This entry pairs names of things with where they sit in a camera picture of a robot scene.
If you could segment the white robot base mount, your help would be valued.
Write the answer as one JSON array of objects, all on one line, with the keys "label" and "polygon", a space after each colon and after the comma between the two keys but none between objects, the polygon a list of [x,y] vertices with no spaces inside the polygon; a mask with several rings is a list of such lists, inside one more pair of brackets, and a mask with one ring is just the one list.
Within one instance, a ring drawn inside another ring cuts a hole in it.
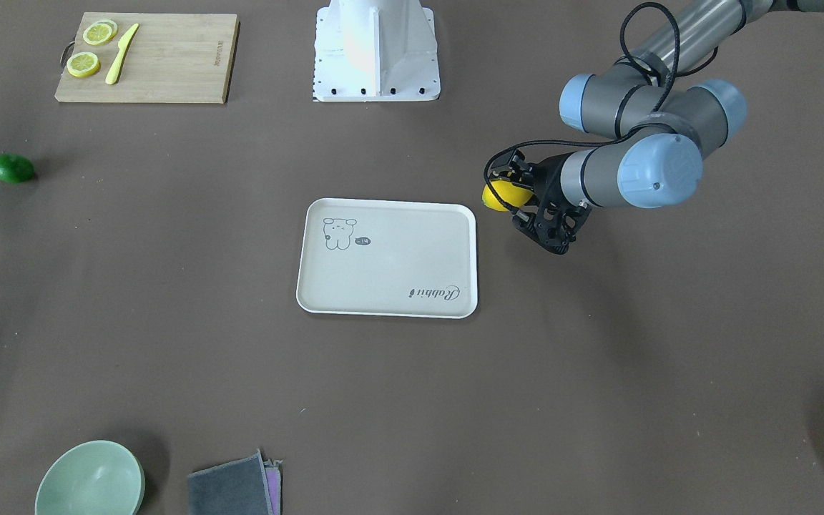
[{"label": "white robot base mount", "polygon": [[418,1],[330,1],[317,10],[315,102],[426,102],[441,95],[435,16]]}]

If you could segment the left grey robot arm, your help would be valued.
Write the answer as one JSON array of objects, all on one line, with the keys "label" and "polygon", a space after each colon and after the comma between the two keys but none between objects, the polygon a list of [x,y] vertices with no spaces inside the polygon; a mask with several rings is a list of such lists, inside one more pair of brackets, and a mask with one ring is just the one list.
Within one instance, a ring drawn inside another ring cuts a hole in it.
[{"label": "left grey robot arm", "polygon": [[687,201],[703,162],[735,136],[748,107],[724,79],[673,92],[678,78],[701,71],[724,40],[774,11],[824,13],[824,1],[694,1],[674,14],[664,4],[638,4],[666,25],[629,49],[602,74],[572,77],[559,98],[562,121],[599,142],[566,142],[569,153],[529,162],[514,144],[484,167],[483,204],[506,212],[514,228],[539,247],[565,254],[595,208],[655,209]]}]

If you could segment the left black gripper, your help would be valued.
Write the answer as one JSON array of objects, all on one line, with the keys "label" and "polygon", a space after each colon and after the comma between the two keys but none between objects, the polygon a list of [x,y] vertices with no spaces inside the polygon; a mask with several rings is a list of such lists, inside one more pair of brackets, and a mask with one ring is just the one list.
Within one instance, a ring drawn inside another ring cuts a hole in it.
[{"label": "left black gripper", "polygon": [[510,180],[534,193],[523,208],[506,211],[514,228],[540,248],[563,255],[576,241],[591,208],[568,201],[561,188],[561,173],[572,153],[530,163],[519,150],[508,150],[495,157],[495,180]]}]

